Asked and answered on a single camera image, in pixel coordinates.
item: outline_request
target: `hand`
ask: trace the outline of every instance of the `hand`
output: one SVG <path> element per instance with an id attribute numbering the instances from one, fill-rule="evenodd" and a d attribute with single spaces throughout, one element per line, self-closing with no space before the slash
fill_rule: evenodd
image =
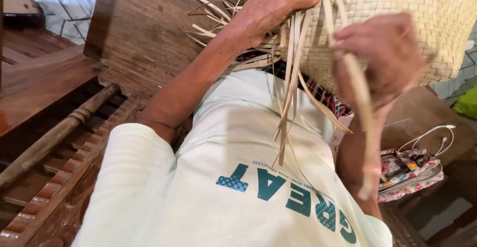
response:
<path id="1" fill-rule="evenodd" d="M 368 80 L 374 111 L 388 111 L 392 102 L 415 86 L 425 67 L 408 13 L 379 15 L 334 33 L 335 49 L 368 61 Z M 354 93 L 343 61 L 336 56 L 333 69 L 343 100 L 355 107 Z"/>
<path id="2" fill-rule="evenodd" d="M 320 0 L 249 0 L 221 31 L 240 40 L 241 50 L 258 46 L 265 34 L 297 9 L 310 8 Z"/>

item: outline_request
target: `white charging cable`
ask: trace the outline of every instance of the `white charging cable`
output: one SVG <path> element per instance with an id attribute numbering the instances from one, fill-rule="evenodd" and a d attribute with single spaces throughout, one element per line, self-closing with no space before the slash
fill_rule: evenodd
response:
<path id="1" fill-rule="evenodd" d="M 414 146 L 417 144 L 417 142 L 418 142 L 422 137 L 426 136 L 427 134 L 430 134 L 432 131 L 434 131 L 434 130 L 436 130 L 436 129 L 438 129 L 438 128 L 448 128 L 448 129 L 450 130 L 450 133 L 452 134 L 452 139 L 450 140 L 450 144 L 449 144 L 443 151 L 441 151 L 442 147 L 444 146 L 444 142 L 447 141 L 447 137 L 442 138 L 441 147 L 439 148 L 439 150 L 437 151 L 437 153 L 434 155 L 434 156 L 438 156 L 438 155 L 444 153 L 447 149 L 449 149 L 449 147 L 450 147 L 450 146 L 452 145 L 452 143 L 454 142 L 454 132 L 452 131 L 452 129 L 455 128 L 455 127 L 456 127 L 456 126 L 454 126 L 454 125 L 435 126 L 435 127 L 433 127 L 432 129 L 426 131 L 426 133 L 424 133 L 423 135 L 421 135 L 421 136 L 419 136 L 419 137 L 416 137 L 415 139 L 410 140 L 409 142 L 407 142 L 407 143 L 405 143 L 404 145 L 402 145 L 402 146 L 399 148 L 398 152 L 401 152 L 401 149 L 402 149 L 404 146 L 406 146 L 406 145 L 408 145 L 409 143 L 412 143 L 412 142 L 414 142 L 414 144 L 413 144 L 413 146 L 411 147 L 411 149 L 414 148 Z"/>

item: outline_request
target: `white t-shirt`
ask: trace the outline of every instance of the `white t-shirt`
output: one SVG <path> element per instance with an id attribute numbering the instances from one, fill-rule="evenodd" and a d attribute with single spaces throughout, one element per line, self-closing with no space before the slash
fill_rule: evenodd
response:
<path id="1" fill-rule="evenodd" d="M 176 154 L 149 127 L 116 127 L 73 246 L 392 246 L 334 172 L 332 124 L 303 91 L 289 133 L 297 159 L 287 144 L 283 167 L 271 168 L 277 101 L 273 75 L 222 76 Z"/>

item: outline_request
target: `green plastic bag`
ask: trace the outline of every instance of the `green plastic bag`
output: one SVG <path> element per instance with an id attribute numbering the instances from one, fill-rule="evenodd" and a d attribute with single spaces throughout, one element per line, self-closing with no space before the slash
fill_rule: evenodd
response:
<path id="1" fill-rule="evenodd" d="M 456 113 L 477 119 L 477 85 L 462 95 L 452 110 Z"/>

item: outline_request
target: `plaid fabric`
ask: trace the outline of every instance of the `plaid fabric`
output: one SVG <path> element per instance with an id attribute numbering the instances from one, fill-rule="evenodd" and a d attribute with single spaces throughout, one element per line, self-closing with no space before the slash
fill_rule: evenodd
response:
<path id="1" fill-rule="evenodd" d="M 236 58 L 236 61 L 245 61 L 255 56 L 257 56 L 256 52 L 242 54 Z M 285 80 L 287 63 L 280 60 L 275 63 L 274 67 L 275 76 L 279 79 Z M 269 65 L 263 68 L 262 71 L 273 74 L 273 67 Z M 308 87 L 308 90 L 313 94 L 315 99 L 317 99 L 319 102 L 328 107 L 331 112 L 333 112 L 333 114 L 336 116 L 336 118 L 349 116 L 353 113 L 353 111 L 348 105 L 344 104 L 341 100 L 331 94 L 331 92 L 325 90 L 322 86 L 318 85 L 318 83 L 316 83 L 313 79 L 309 78 L 305 74 L 303 74 L 303 79 L 306 81 L 306 86 Z M 300 79 L 298 79 L 298 88 L 304 91 L 303 86 L 300 83 Z"/>

